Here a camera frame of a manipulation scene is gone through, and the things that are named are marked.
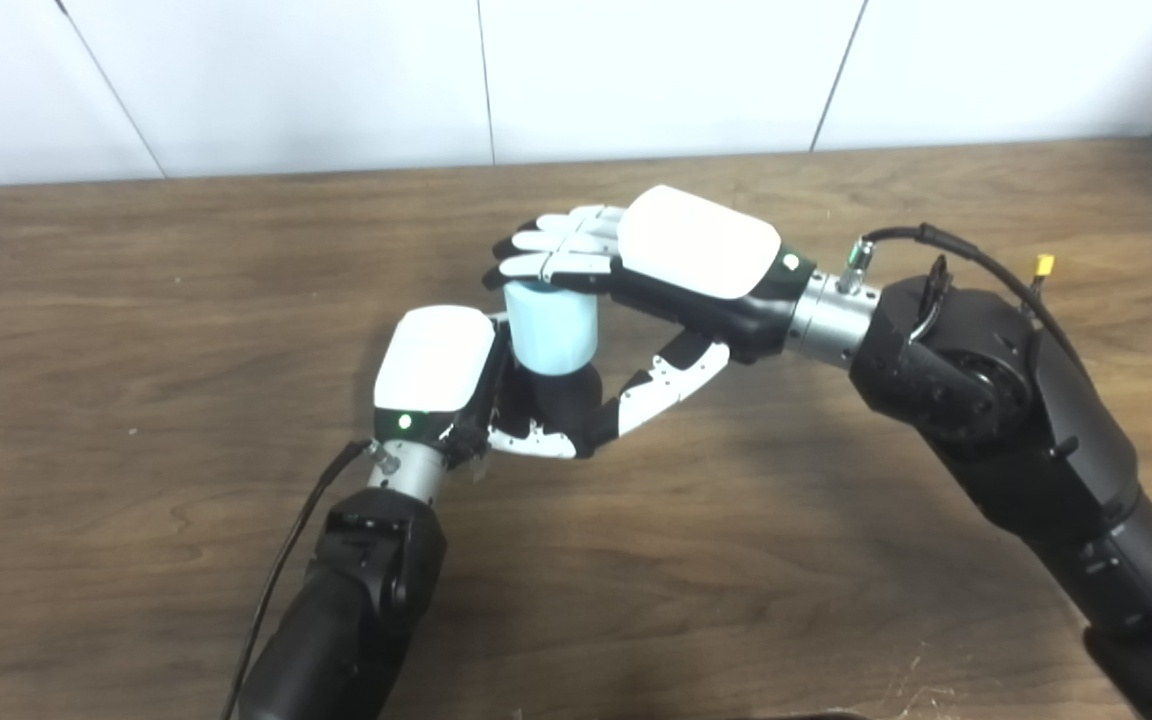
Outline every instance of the light blue cup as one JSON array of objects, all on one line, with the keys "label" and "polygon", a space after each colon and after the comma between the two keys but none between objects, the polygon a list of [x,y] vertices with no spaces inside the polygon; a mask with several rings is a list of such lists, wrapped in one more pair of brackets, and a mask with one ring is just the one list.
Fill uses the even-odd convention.
[{"label": "light blue cup", "polygon": [[503,287],[513,355],[541,376],[566,376],[598,350],[598,297],[550,283],[510,282]]}]

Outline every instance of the wood grain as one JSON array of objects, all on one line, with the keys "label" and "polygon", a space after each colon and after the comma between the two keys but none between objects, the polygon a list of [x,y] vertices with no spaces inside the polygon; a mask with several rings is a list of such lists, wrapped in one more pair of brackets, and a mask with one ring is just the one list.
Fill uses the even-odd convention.
[{"label": "wood grain", "polygon": [[[1018,270],[1056,252],[1052,309],[1152,493],[1152,141],[0,188],[0,719],[214,714],[285,525],[370,430],[399,316],[498,309],[490,242],[659,182],[826,266],[916,220]],[[884,250],[874,279],[929,260]],[[672,334],[602,312],[612,382]],[[1129,717],[1037,561],[797,357],[589,462],[497,456],[440,505],[389,720]]]}]

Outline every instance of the white wall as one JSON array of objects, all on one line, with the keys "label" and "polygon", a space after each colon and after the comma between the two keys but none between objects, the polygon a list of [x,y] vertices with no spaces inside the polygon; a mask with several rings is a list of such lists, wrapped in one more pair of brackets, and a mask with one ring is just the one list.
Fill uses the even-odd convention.
[{"label": "white wall", "polygon": [[502,162],[806,150],[861,0],[482,0]]},{"label": "white wall", "polygon": [[0,183],[1152,134],[1152,0],[60,1]]},{"label": "white wall", "polygon": [[65,0],[166,174],[492,161],[475,0]]},{"label": "white wall", "polygon": [[0,0],[0,183],[160,177],[50,0]]},{"label": "white wall", "polygon": [[1152,0],[870,0],[818,149],[1152,134]]}]

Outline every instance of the black cable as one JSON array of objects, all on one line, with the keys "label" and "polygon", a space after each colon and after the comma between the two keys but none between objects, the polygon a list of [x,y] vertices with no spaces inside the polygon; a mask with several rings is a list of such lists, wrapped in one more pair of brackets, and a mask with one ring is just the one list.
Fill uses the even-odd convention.
[{"label": "black cable", "polygon": [[301,513],[296,516],[296,521],[291,523],[291,530],[287,533],[287,538],[283,538],[283,546],[278,548],[278,553],[274,555],[274,566],[270,568],[270,576],[265,578],[265,588],[262,589],[260,600],[256,604],[256,614],[252,615],[252,623],[247,629],[247,637],[243,639],[243,650],[238,653],[238,666],[234,667],[234,680],[229,684],[229,696],[225,697],[225,707],[220,711],[220,720],[229,720],[229,715],[233,715],[234,712],[234,705],[238,703],[238,691],[243,687],[247,665],[252,659],[252,650],[256,647],[257,635],[260,635],[260,623],[265,619],[265,611],[270,609],[270,598],[274,596],[274,585],[278,584],[279,575],[283,573],[283,564],[287,564],[287,558],[291,555],[291,547],[296,546],[296,541],[301,538],[303,530],[305,530],[310,516],[314,515],[314,507],[319,503],[323,493],[338,478],[340,471],[347,469],[349,462],[362,455],[367,446],[370,446],[370,442],[349,441],[335,458],[329,462],[326,469],[323,470],[323,473],[319,475],[319,482],[316,483],[314,488],[311,488],[310,495],[305,498],[305,505],[301,507]]},{"label": "black cable", "polygon": [[964,260],[970,260],[983,268],[987,270],[990,274],[998,278],[1002,285],[1007,287],[1007,290],[1011,291],[1011,295],[1018,297],[1021,302],[1024,302],[1025,306],[1033,310],[1038,323],[1043,324],[1044,328],[1047,328],[1048,334],[1052,335],[1052,340],[1056,341],[1056,344],[1064,350],[1066,355],[1069,355],[1069,359],[1073,361],[1074,365],[1083,373],[1084,378],[1091,379],[1087,373],[1087,369],[1083,365],[1083,358],[1079,357],[1078,351],[1074,350],[1074,342],[1070,342],[1069,336],[1066,335],[1064,329],[1060,327],[1060,323],[1056,323],[1055,316],[1047,310],[1047,306],[1043,304],[1043,297],[1036,295],[1032,290],[1029,290],[1029,286],[1021,282],[1021,279],[1011,273],[1002,263],[991,258],[986,251],[980,250],[978,247],[973,245],[962,237],[956,236],[956,234],[942,232],[942,229],[934,227],[934,225],[923,223],[919,227],[890,227],[877,229],[877,232],[870,232],[863,234],[861,240],[869,242],[882,242],[885,240],[912,240],[914,242],[923,243],[923,245],[937,247],[937,249],[945,250],[946,252],[952,252],[958,258]]}]

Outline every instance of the black fingertip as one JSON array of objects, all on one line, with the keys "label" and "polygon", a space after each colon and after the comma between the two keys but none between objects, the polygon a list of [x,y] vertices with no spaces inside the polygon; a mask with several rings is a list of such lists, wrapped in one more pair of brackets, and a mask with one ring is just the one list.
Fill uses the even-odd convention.
[{"label": "black fingertip", "polygon": [[488,288],[488,290],[497,291],[509,282],[509,278],[505,273],[500,272],[499,266],[497,268],[488,270],[488,272],[483,275],[483,287]]},{"label": "black fingertip", "polygon": [[524,370],[536,396],[535,418],[545,432],[579,435],[581,425],[602,402],[602,378],[586,363],[566,376],[541,376]]},{"label": "black fingertip", "polygon": [[602,295],[612,291],[611,275],[589,275],[577,273],[554,273],[550,275],[550,285],[563,290],[584,293],[584,295]]},{"label": "black fingertip", "polygon": [[703,336],[700,333],[694,333],[691,331],[682,331],[679,333],[669,344],[660,348],[660,359],[666,361],[666,363],[673,366],[687,370],[691,365],[696,364],[696,361],[700,359],[700,356],[708,350],[708,347],[713,344],[708,338]]},{"label": "black fingertip", "polygon": [[508,437],[526,438],[531,433],[531,419],[539,415],[529,374],[521,365],[508,361],[500,373],[495,429]]},{"label": "black fingertip", "polygon": [[515,255],[523,253],[524,251],[518,250],[518,248],[513,244],[513,237],[499,240],[492,247],[492,256],[498,260],[506,260],[508,258],[513,258]]},{"label": "black fingertip", "polygon": [[637,372],[628,379],[626,387],[621,388],[620,395],[624,395],[627,389],[645,386],[645,384],[649,382],[652,382],[652,373],[646,372],[646,370],[637,370]]},{"label": "black fingertip", "polygon": [[568,438],[573,441],[573,449],[576,450],[576,460],[590,460],[594,456],[594,448],[585,445],[584,439]]},{"label": "black fingertip", "polygon": [[621,401],[620,397],[613,397],[602,406],[599,406],[598,410],[589,416],[585,420],[584,432],[581,433],[581,448],[586,448],[590,454],[593,450],[598,450],[599,447],[612,442],[613,439],[621,437]]}]

